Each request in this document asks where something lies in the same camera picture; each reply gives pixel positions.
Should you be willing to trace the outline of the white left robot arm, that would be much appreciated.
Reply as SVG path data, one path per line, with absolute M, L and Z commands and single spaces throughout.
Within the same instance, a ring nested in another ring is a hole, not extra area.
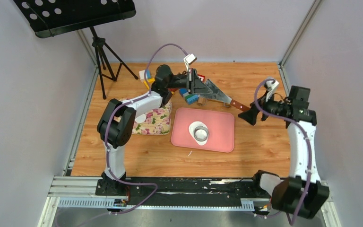
M 213 94 L 213 90 L 198 77 L 196 69 L 173 74 L 171 68 L 163 64 L 157 67 L 154 83 L 148 92 L 123 102 L 112 99 L 108 103 L 97 131 L 104 142 L 106 153 L 102 177 L 109 181 L 107 188 L 112 194 L 121 195 L 126 189 L 126 182 L 122 180 L 126 173 L 125 144 L 132 135 L 136 117 L 165 106 L 173 96 L 171 90 L 180 88 L 187 89 L 191 94 Z

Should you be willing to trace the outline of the pink rectangular tray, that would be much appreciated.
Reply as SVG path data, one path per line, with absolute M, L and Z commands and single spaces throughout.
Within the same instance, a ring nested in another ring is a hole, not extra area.
M 171 143 L 177 147 L 230 153 L 234 149 L 234 116 L 230 113 L 193 108 L 176 111 Z M 196 141 L 192 134 L 197 126 L 208 129 L 205 142 Z

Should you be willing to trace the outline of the metal dough scraper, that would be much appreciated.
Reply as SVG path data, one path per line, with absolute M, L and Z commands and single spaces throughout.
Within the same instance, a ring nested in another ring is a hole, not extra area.
M 242 112 L 248 111 L 250 107 L 236 101 L 235 99 L 232 99 L 227 94 L 225 94 L 219 87 L 217 87 L 210 79 L 207 79 L 205 81 L 205 85 L 212 90 L 211 94 L 203 94 L 202 96 L 209 100 L 216 100 L 221 103 L 225 103 L 231 106 L 234 106 L 235 108 L 241 110 Z

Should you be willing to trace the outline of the white dough ball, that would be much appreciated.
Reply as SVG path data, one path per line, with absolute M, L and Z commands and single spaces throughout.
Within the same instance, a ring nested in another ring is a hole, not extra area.
M 203 146 L 207 143 L 209 138 L 209 129 L 203 122 L 192 122 L 189 125 L 188 130 L 191 137 L 196 141 L 198 145 Z

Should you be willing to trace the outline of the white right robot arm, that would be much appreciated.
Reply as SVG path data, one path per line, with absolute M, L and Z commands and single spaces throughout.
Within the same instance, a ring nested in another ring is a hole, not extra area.
M 314 136 L 317 117 L 309 109 L 310 89 L 292 86 L 283 100 L 274 100 L 275 86 L 265 85 L 266 92 L 255 97 L 249 110 L 239 114 L 251 125 L 269 116 L 285 121 L 290 139 L 291 164 L 289 176 L 281 179 L 278 175 L 259 170 L 253 177 L 251 191 L 256 197 L 271 196 L 272 208 L 288 214 L 293 222 L 297 217 L 312 219 L 329 197 L 329 188 L 322 185 L 316 167 Z

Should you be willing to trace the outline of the wooden dough roller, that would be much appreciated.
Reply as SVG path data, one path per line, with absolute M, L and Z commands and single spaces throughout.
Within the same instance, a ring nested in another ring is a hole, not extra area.
M 207 102 L 216 102 L 216 103 L 221 103 L 223 105 L 223 107 L 226 108 L 230 108 L 231 105 L 225 102 L 221 102 L 219 100 L 214 100 L 214 99 L 208 99 L 202 96 L 199 96 L 198 100 L 197 100 L 197 105 L 199 106 L 204 106 Z

